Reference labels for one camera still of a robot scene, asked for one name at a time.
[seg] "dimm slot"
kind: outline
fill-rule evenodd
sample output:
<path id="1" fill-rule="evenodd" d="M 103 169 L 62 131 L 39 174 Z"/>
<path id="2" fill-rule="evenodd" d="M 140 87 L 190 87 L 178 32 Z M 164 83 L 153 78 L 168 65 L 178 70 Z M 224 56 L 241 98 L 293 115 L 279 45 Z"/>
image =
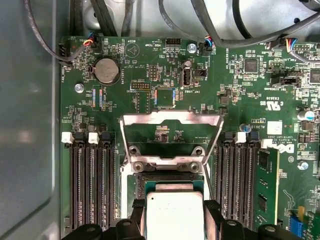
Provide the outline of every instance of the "dimm slot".
<path id="1" fill-rule="evenodd" d="M 255 171 L 258 148 L 254 143 L 250 143 L 247 148 L 247 155 L 244 169 L 244 198 L 243 198 L 243 224 L 245 227 L 253 227 L 253 204 L 254 204 L 254 186 Z"/>
<path id="2" fill-rule="evenodd" d="M 229 158 L 231 154 L 230 144 L 223 145 L 222 163 L 222 188 L 221 188 L 221 214 L 226 218 L 228 213 L 228 189 L 229 189 Z"/>
<path id="3" fill-rule="evenodd" d="M 223 148 L 218 147 L 217 159 L 215 163 L 215 199 L 221 203 L 221 189 L 222 189 L 222 168 L 223 168 Z"/>
<path id="4" fill-rule="evenodd" d="M 97 148 L 89 144 L 86 148 L 86 224 L 97 223 L 97 198 L 96 198 L 96 162 L 98 157 Z"/>
<path id="5" fill-rule="evenodd" d="M 232 219 L 242 220 L 243 209 L 243 164 L 246 157 L 246 147 L 237 144 L 234 150 L 233 166 L 233 194 L 232 194 Z"/>
<path id="6" fill-rule="evenodd" d="M 71 151 L 71 222 L 76 229 L 86 222 L 86 148 L 83 143 L 75 143 Z"/>
<path id="7" fill-rule="evenodd" d="M 106 185 L 107 185 L 107 226 L 112 223 L 112 221 L 115 219 L 115 209 L 116 209 L 116 203 L 115 203 L 115 156 L 114 156 L 114 145 L 111 143 L 107 147 L 107 159 L 106 159 Z"/>
<path id="8" fill-rule="evenodd" d="M 235 147 L 230 146 L 229 150 L 229 156 L 228 156 L 228 199 L 227 199 L 227 212 L 226 212 L 226 218 L 231 219 L 232 218 L 232 212 L 233 212 L 233 188 L 234 188 L 234 158 L 235 155 Z"/>
<path id="9" fill-rule="evenodd" d="M 99 146 L 96 166 L 97 224 L 106 230 L 115 218 L 114 147 L 110 142 Z"/>
<path id="10" fill-rule="evenodd" d="M 105 149 L 100 146 L 98 149 L 98 159 L 96 161 L 96 192 L 97 192 L 97 224 L 103 229 L 106 228 L 106 186 L 105 186 Z"/>

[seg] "sticker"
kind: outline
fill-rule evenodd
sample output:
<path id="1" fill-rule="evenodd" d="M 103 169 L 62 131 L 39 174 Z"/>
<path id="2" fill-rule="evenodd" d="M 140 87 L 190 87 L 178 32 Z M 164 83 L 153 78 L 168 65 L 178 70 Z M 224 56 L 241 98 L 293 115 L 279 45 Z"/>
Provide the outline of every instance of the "sticker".
<path id="1" fill-rule="evenodd" d="M 268 121 L 267 122 L 268 135 L 282 135 L 282 121 Z"/>

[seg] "integrated circuit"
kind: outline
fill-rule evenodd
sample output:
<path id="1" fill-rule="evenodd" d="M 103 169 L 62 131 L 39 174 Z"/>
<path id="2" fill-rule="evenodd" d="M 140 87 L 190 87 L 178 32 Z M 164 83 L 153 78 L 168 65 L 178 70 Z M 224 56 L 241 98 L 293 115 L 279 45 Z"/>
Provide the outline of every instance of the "integrated circuit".
<path id="1" fill-rule="evenodd" d="M 310 70 L 310 84 L 320 84 L 320 69 Z"/>
<path id="2" fill-rule="evenodd" d="M 258 60 L 257 59 L 245 59 L 244 60 L 244 72 L 258 73 Z"/>
<path id="3" fill-rule="evenodd" d="M 228 105 L 229 104 L 229 97 L 228 96 L 221 96 L 220 97 L 220 103 L 221 105 Z"/>
<path id="4" fill-rule="evenodd" d="M 156 108 L 174 108 L 176 105 L 176 92 L 174 88 L 158 88 L 154 92 L 154 106 Z"/>
<path id="5" fill-rule="evenodd" d="M 269 165 L 269 154 L 264 151 L 259 151 L 258 164 L 262 168 L 267 169 Z"/>
<path id="6" fill-rule="evenodd" d="M 267 199 L 261 194 L 258 195 L 258 206 L 262 211 L 267 211 Z"/>

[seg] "capacitor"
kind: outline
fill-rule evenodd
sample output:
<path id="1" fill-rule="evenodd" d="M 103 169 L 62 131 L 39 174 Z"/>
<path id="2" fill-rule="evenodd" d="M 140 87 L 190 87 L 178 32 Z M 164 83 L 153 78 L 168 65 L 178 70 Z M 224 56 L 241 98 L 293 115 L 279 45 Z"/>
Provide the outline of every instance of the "capacitor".
<path id="1" fill-rule="evenodd" d="M 297 118 L 300 121 L 313 121 L 315 118 L 315 114 L 313 111 L 303 110 L 298 113 Z"/>
<path id="2" fill-rule="evenodd" d="M 244 132 L 246 134 L 250 133 L 252 131 L 252 127 L 250 125 L 247 125 L 245 123 L 242 123 L 240 126 L 239 126 L 239 129 L 241 132 Z"/>
<path id="3" fill-rule="evenodd" d="M 185 68 L 190 68 L 192 66 L 192 62 L 190 60 L 187 60 L 185 62 L 182 63 L 181 68 L 185 69 Z"/>

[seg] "motherboard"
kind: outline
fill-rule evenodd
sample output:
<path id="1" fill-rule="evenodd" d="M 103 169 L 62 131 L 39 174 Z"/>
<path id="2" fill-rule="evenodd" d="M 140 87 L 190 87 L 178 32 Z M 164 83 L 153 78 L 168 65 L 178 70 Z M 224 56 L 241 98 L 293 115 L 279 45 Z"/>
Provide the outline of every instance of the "motherboard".
<path id="1" fill-rule="evenodd" d="M 71 54 L 85 40 L 66 37 L 60 47 Z M 294 50 L 320 58 L 316 43 Z M 319 238 L 319 100 L 320 64 L 300 62 L 285 47 L 99 37 L 61 67 L 62 234 L 127 218 L 148 181 L 205 181 L 197 165 L 126 169 L 129 154 L 173 159 L 205 152 L 210 196 L 226 219 Z M 159 113 L 165 117 L 152 121 Z M 149 122 L 140 121 L 146 116 Z M 218 118 L 220 125 L 184 116 Z"/>

